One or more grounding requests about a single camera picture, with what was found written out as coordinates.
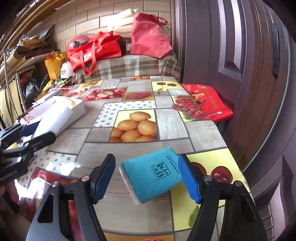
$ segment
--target pink bag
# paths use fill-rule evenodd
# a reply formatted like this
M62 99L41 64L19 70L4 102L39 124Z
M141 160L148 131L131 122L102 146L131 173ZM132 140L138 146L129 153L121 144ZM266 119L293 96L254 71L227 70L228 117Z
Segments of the pink bag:
M133 20L130 54L163 58L172 52L170 39L163 29L168 22L153 14L137 13Z

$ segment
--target black plastic bag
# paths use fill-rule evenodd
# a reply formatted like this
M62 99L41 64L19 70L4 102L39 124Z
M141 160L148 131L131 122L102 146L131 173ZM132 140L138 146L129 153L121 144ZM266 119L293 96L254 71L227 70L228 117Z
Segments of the black plastic bag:
M41 92L40 83L35 79L29 78L29 81L24 84L23 95L25 100L33 100Z

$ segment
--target brick wall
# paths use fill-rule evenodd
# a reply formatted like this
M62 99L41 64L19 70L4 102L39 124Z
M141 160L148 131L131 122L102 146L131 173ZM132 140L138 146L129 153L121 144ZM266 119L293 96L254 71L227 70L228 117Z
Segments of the brick wall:
M164 28L171 37L170 0L72 0L38 23L33 30L56 24L53 31L54 39L57 48L65 51L68 42L74 36L90 36L99 31L107 31L108 18L128 8L138 8L143 13L164 17L169 22Z

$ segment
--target yellow bag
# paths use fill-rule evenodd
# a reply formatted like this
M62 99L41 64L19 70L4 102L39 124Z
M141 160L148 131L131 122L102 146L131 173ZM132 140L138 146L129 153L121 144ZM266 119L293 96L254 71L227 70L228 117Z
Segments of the yellow bag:
M49 78L56 80L61 76L61 66L67 59L67 52L56 53L52 51L53 58L45 60L45 66L48 71Z
M40 94L34 98L34 100L39 100L43 96L46 95L47 91L50 89L51 85L54 83L54 80L50 80L47 82L46 86L43 88L43 90L40 92Z

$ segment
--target red shopping bag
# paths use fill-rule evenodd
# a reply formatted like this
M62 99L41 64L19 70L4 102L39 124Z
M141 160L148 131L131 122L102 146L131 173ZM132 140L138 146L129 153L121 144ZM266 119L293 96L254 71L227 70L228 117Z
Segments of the red shopping bag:
M99 32L91 37L87 44L69 50L68 61L71 63L73 72L81 66L86 75L91 75L97 60L121 57L119 38L120 35L113 35L113 31ZM92 67L88 71L85 64L89 62L92 62Z
M230 108L223 104L214 88L207 85L181 84L181 86L195 97L202 111L214 122L225 121L233 116Z
M168 22L153 14L137 13L133 20L130 54L163 58L172 52L170 39L163 29Z

